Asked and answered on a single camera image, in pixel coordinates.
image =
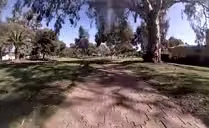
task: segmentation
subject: foliage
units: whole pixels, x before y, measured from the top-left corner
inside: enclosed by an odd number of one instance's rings
[[[56,48],[58,47],[57,35],[50,29],[42,29],[36,32],[32,57],[38,59],[42,54],[42,58],[45,59],[46,55],[55,55]]]
[[[170,37],[168,39],[168,47],[175,47],[179,45],[184,45],[184,42],[181,39],[177,39],[175,37]]]
[[[98,54],[100,54],[101,56],[107,56],[111,54],[110,48],[106,44],[100,44],[97,49]]]
[[[82,38],[89,39],[89,33],[88,33],[88,31],[85,30],[82,26],[79,27],[78,35],[79,35],[79,39],[82,39]]]
[[[133,30],[128,22],[125,19],[119,19],[110,31],[104,32],[100,28],[95,40],[98,46],[105,42],[111,54],[123,54],[133,49],[131,46],[133,36]]]
[[[57,56],[66,56],[66,44],[63,41],[56,41],[57,43],[57,48],[56,48],[56,55]]]
[[[31,42],[34,38],[34,32],[18,23],[7,23],[8,27],[7,42],[15,47],[15,59],[19,59],[21,55],[29,55],[31,52]]]
[[[158,23],[161,22],[162,14],[178,3],[184,3],[184,13],[196,32],[197,42],[202,42],[205,37],[205,30],[209,26],[209,0],[75,0],[58,1],[56,3],[52,0],[17,0],[15,8],[30,7],[32,12],[38,15],[39,21],[45,18],[49,23],[55,18],[54,27],[58,33],[67,16],[70,22],[74,24],[75,21],[80,19],[81,6],[88,5],[89,17],[95,18],[98,30],[101,28],[99,34],[96,35],[98,44],[108,39],[105,33],[117,19],[127,19],[128,14],[132,12],[135,21],[137,17],[140,17],[147,24],[149,34],[146,58],[156,62],[161,60],[160,44],[162,41],[161,24]]]

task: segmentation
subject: brick path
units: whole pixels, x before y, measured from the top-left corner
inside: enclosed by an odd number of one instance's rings
[[[100,69],[67,96],[44,128],[206,128],[150,85],[120,69]]]

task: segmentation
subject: tree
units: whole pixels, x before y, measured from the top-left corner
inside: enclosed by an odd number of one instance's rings
[[[82,38],[89,39],[88,31],[85,30],[82,26],[79,27],[78,34],[79,34],[79,39],[82,39]]]
[[[57,48],[56,48],[56,55],[57,56],[65,56],[66,55],[66,44],[63,41],[56,41]]]
[[[7,31],[7,42],[10,42],[15,47],[15,59],[20,58],[20,54],[26,54],[29,50],[27,46],[31,44],[33,39],[33,31],[27,27],[24,27],[18,23],[7,23],[5,24],[8,28]]]
[[[35,59],[38,59],[40,54],[42,54],[42,59],[45,59],[46,55],[54,55],[58,47],[56,41],[57,35],[53,30],[47,28],[38,30],[31,55]]]
[[[75,50],[81,49],[82,54],[88,54],[89,34],[88,31],[86,31],[82,26],[80,26],[78,29],[78,37],[79,38],[75,38]]]
[[[108,32],[100,30],[96,34],[96,43],[99,46],[106,42],[114,54],[123,54],[131,50],[131,40],[134,37],[133,30],[125,18],[118,19]]]
[[[175,47],[175,46],[179,46],[179,45],[184,45],[185,43],[180,40],[180,39],[177,39],[175,37],[170,37],[168,39],[168,47]]]
[[[96,17],[97,24],[99,24],[98,21],[105,19],[105,26],[107,27],[104,28],[107,30],[109,29],[108,26],[114,22],[112,17],[122,17],[128,11],[134,12],[135,19],[140,17],[147,24],[148,45],[144,59],[152,62],[161,61],[160,17],[162,12],[166,12],[171,6],[177,3],[185,4],[184,12],[196,32],[198,41],[203,39],[204,31],[209,25],[209,0],[74,0],[56,3],[47,0],[18,0],[17,3],[20,8],[22,6],[31,7],[41,19],[46,18],[51,21],[56,15],[56,31],[60,30],[66,16],[69,16],[72,24],[79,20],[78,12],[81,6],[85,4],[89,6],[89,16]],[[109,9],[114,12],[112,17],[108,16],[110,14],[108,13]]]
[[[4,23],[0,23],[0,60],[2,56],[9,53],[12,49],[12,44],[7,41],[8,27]]]

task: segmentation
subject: park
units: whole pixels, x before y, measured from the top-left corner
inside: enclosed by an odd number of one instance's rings
[[[0,0],[0,128],[209,128],[209,0]]]

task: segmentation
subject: palm tree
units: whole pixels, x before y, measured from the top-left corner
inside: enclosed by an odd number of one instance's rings
[[[15,59],[20,58],[20,50],[31,41],[32,32],[29,28],[16,23],[8,23],[7,41],[15,47]]]
[[[11,31],[8,41],[15,46],[15,59],[19,59],[20,48],[25,45],[28,41],[28,38],[24,31]]]

